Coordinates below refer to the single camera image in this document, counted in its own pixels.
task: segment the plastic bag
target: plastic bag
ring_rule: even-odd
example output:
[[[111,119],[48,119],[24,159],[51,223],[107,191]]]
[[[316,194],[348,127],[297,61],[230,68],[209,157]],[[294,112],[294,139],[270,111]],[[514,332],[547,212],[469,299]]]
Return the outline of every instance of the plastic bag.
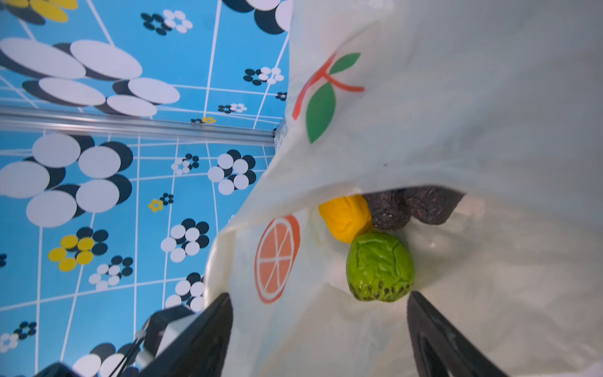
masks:
[[[397,233],[415,289],[510,375],[600,360],[602,12],[296,2],[287,137],[206,271],[234,310],[223,376],[415,376],[406,299],[352,297],[317,206],[425,184],[468,196]]]

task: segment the yellow flower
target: yellow flower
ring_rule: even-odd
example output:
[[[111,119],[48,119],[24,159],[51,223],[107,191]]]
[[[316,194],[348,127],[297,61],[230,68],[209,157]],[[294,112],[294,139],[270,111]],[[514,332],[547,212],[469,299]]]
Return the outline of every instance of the yellow flower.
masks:
[[[161,211],[163,209],[163,202],[153,199],[151,200],[151,203],[149,203],[149,208],[153,212]]]

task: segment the white grid line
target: white grid line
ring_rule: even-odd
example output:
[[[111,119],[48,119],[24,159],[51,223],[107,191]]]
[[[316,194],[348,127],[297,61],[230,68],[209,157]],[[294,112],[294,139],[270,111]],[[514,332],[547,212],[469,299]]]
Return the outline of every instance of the white grid line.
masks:
[[[175,154],[175,159],[178,158],[178,143],[180,142],[180,138],[176,139],[176,154]],[[172,191],[171,194],[174,195],[174,185],[176,183],[176,170],[174,170],[174,173],[172,175]],[[166,236],[169,237],[169,231],[172,229],[172,208],[174,206],[170,206],[169,207],[169,214],[168,214],[168,235]],[[168,255],[169,253],[165,253],[165,265],[163,268],[163,294],[161,296],[161,308],[165,309],[165,282],[166,279],[168,278]]]
[[[167,280],[153,280],[150,282],[143,282],[143,283],[137,283],[136,287],[143,287],[145,285],[152,285],[152,284],[162,284],[164,281],[165,282],[176,282],[176,281],[180,281],[180,280],[185,280],[186,277],[173,277],[171,279],[167,279]],[[115,291],[115,290],[123,290],[126,288],[133,288],[134,284],[125,284],[125,285],[118,285],[115,287],[108,287],[105,290],[102,291],[97,291],[97,290],[93,290],[93,291],[84,291],[84,292],[78,292],[77,294],[75,293],[70,293],[70,294],[62,294],[61,296],[54,296],[54,297],[49,297],[47,299],[41,299],[40,303],[47,303],[47,302],[53,302],[53,301],[59,301],[59,300],[65,300],[65,299],[72,299],[75,296],[87,296],[89,294],[95,294],[95,293],[103,293],[103,292],[111,292],[111,291]],[[32,305],[36,305],[37,301],[27,301],[27,302],[22,302],[22,303],[18,303],[18,304],[14,304],[14,305],[8,305],[8,306],[3,306],[2,308],[0,308],[0,312],[5,312],[5,311],[9,311],[9,310],[13,310],[13,309],[19,309],[19,308],[25,308],[27,306],[32,306]]]
[[[136,283],[138,279],[138,219],[140,205],[140,135],[138,136],[138,159],[136,160],[136,220],[134,229],[134,338],[136,338]]]
[[[34,33],[31,32],[30,27],[27,26],[27,24],[25,23],[25,21],[23,21],[22,19],[17,17],[17,20],[19,21],[19,23],[21,24],[21,27],[23,28],[23,30],[25,31],[25,34],[27,34],[27,36],[31,39],[31,40],[36,40],[36,37],[34,37]]]
[[[205,106],[203,107],[203,117],[207,112],[207,101],[209,101],[209,88],[212,82],[213,58],[216,55],[216,42],[218,41],[218,26],[220,25],[220,13],[222,12],[222,0],[218,0],[216,5],[216,21],[213,24],[212,53],[209,57],[209,72],[207,73],[207,89],[205,91]]]
[[[103,20],[101,20],[101,16],[96,11],[96,7],[92,3],[92,0],[86,0],[86,2],[88,3],[88,7],[90,8],[90,11],[92,12],[92,14],[94,14],[94,18],[98,22],[98,26],[101,27],[101,30],[103,31],[103,34],[105,34],[105,38],[107,38],[107,42],[109,42],[109,44],[111,46],[115,47],[115,43],[113,43],[113,39],[111,39],[111,36],[109,35],[109,31],[105,27],[105,24],[103,23]]]
[[[90,219],[90,228],[91,229],[94,229],[93,226],[94,226],[94,218],[95,217],[96,217],[96,214],[93,213],[92,218]],[[69,320],[67,321],[67,331],[65,332],[65,339],[63,340],[63,349],[61,350],[61,358],[60,358],[61,362],[63,362],[63,358],[65,357],[65,350],[67,349],[67,341],[69,340],[69,332],[71,331],[71,323],[73,322],[73,319],[74,319],[75,303],[77,302],[77,296],[78,296],[78,293],[80,292],[81,276],[83,274],[84,274],[84,265],[81,265],[80,274],[78,275],[77,284],[75,286],[74,300],[71,303],[71,312],[69,313]]]
[[[6,86],[8,86],[10,89],[12,89],[15,93],[17,93],[19,96],[21,96],[21,98],[23,98],[25,101],[29,102],[30,105],[32,105],[36,109],[39,109],[39,107],[34,103],[34,101],[30,100],[23,92],[17,90],[17,88],[15,88],[15,86],[12,85],[7,79],[0,76],[0,80],[2,80],[6,84]]]
[[[211,156],[211,154],[209,153],[209,144],[205,143],[205,147],[207,148],[207,155]],[[212,168],[212,161],[208,158],[207,161],[209,162],[209,168]],[[216,185],[214,182],[212,182],[212,192],[213,192],[213,211],[216,214],[216,237],[218,237],[218,231],[219,231],[219,227],[218,227],[218,202],[216,201]]]
[[[289,43],[289,32],[287,32],[287,36],[285,37],[285,43],[283,43],[283,47],[280,49],[279,58],[276,60],[276,64],[274,65],[275,68],[279,67],[280,59],[282,59],[283,54],[285,53],[285,48],[287,47],[287,43]],[[268,91],[270,90],[270,86],[271,86],[270,83],[268,83],[268,86],[266,87],[266,92],[264,93],[264,97],[262,98],[262,103],[260,103],[260,109],[257,111],[256,121],[253,124],[253,129],[254,130],[256,129],[257,121],[260,118],[260,113],[262,112],[262,108],[264,107],[264,102],[266,101],[266,96],[268,95]]]
[[[42,227],[40,227],[40,238],[38,241],[38,277],[36,294],[36,351],[34,356],[34,373],[38,372],[38,360],[40,355],[40,288],[42,287]]]

